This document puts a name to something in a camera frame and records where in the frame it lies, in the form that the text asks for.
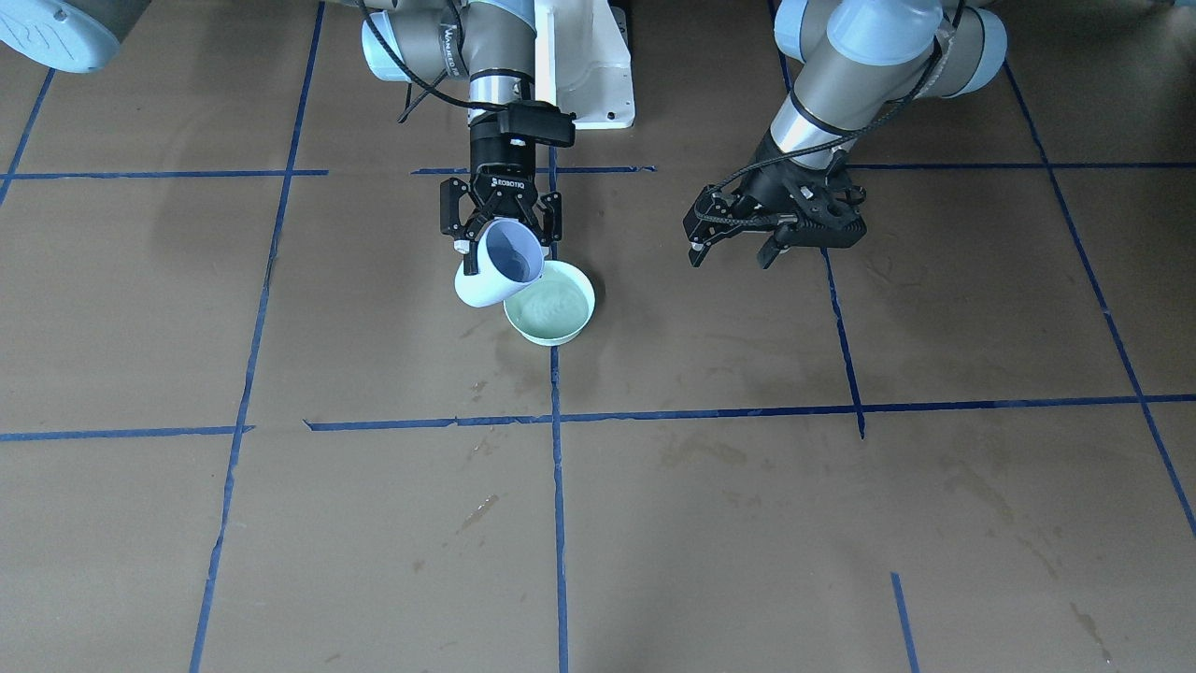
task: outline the floor tile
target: floor tile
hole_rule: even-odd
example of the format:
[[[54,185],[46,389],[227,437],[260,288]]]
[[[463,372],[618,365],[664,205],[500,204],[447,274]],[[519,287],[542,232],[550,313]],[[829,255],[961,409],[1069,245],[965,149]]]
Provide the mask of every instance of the floor tile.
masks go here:
[[[316,4],[158,0],[120,54],[60,73],[22,169],[282,169]]]
[[[831,253],[867,403],[1131,394],[1041,171],[875,171]]]
[[[228,442],[0,445],[5,671],[187,669]]]
[[[740,235],[690,267],[681,221],[701,185],[696,171],[561,177],[560,256],[598,294],[561,350],[566,414],[850,404],[822,256],[762,270],[762,237]]]
[[[853,417],[573,423],[562,447],[570,671],[909,671]]]
[[[337,173],[388,173],[397,184],[416,184],[420,167],[469,163],[466,111],[428,97],[407,123],[396,123],[405,106],[407,85],[382,81],[361,51],[361,14],[356,7],[329,4],[324,12],[319,56],[312,73],[299,167]],[[445,93],[468,97],[463,82],[446,81]],[[438,197],[428,183],[428,197]]]
[[[435,176],[295,181],[250,405],[251,423],[549,414],[548,349],[501,304],[465,305],[440,233]]]
[[[20,136],[25,131],[29,112],[37,102],[37,93],[45,81],[45,67],[0,44],[0,170],[7,171]]]
[[[249,434],[203,671],[557,669],[548,427]]]
[[[874,415],[868,446],[923,669],[1196,657],[1196,539],[1137,405]]]
[[[1058,181],[1147,394],[1196,388],[1196,170],[1061,170]]]
[[[280,184],[14,182],[0,430],[233,423]]]
[[[994,11],[1052,161],[1196,160],[1196,12],[1149,0]]]
[[[1134,405],[563,433],[575,671],[908,671],[890,573],[926,669],[1191,659],[1194,542]]]

